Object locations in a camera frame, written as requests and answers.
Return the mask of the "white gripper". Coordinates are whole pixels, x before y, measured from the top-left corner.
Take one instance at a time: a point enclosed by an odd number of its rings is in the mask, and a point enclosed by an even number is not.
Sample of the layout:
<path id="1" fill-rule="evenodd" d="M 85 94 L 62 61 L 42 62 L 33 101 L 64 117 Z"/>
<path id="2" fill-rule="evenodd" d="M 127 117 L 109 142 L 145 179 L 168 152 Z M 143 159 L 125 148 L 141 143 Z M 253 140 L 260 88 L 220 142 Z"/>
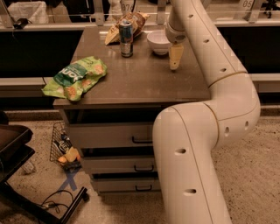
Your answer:
<path id="1" fill-rule="evenodd" d="M 173 43 L 169 48 L 169 65 L 171 70 L 177 70 L 183 55 L 184 47 L 182 44 L 186 40 L 186 32 L 178 13 L 174 8 L 166 20 L 165 35 Z"/>

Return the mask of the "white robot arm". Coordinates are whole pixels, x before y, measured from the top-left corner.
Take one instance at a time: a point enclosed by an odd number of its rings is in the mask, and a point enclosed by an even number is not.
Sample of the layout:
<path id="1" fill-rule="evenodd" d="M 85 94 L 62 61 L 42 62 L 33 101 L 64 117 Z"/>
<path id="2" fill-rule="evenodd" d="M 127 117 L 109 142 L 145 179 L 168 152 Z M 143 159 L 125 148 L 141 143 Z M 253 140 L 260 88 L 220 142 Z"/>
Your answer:
<path id="1" fill-rule="evenodd" d="M 161 111 L 153 150 L 168 224 L 232 224 L 211 150 L 247 135 L 260 116 L 256 88 L 200 0 L 171 0 L 168 30 L 188 37 L 208 101 Z"/>

